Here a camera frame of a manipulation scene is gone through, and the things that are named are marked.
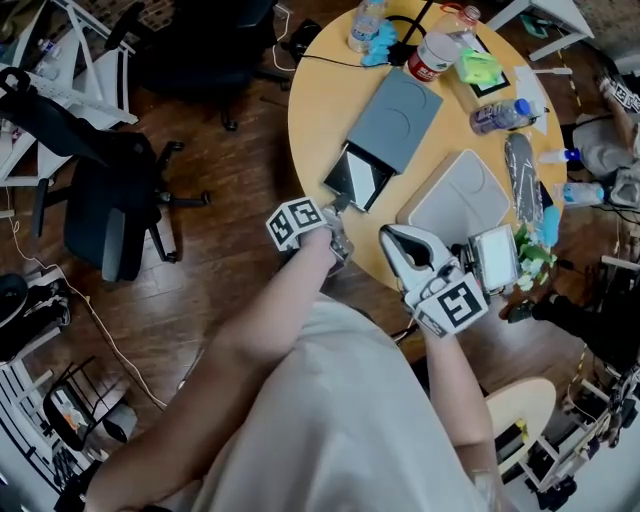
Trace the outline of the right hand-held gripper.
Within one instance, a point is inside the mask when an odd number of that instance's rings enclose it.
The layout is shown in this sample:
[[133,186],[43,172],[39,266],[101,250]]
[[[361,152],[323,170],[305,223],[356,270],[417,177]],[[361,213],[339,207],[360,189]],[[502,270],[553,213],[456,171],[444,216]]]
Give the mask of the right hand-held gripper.
[[[404,303],[420,327],[438,338],[457,334],[488,312],[488,304],[471,272],[433,233],[409,225],[384,225],[379,242],[393,274],[400,280]],[[421,278],[421,269],[435,269]]]

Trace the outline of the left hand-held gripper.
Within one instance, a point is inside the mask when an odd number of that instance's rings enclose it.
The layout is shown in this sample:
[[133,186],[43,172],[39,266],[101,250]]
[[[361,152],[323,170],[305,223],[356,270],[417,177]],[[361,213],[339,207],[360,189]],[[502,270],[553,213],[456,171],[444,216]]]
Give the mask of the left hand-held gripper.
[[342,214],[350,203],[345,195],[323,207],[319,207],[312,197],[286,201],[266,221],[266,229],[278,251],[290,253],[300,248],[303,234],[316,228],[328,228],[332,232],[330,247],[336,257],[334,267],[342,268],[354,251],[342,221]]

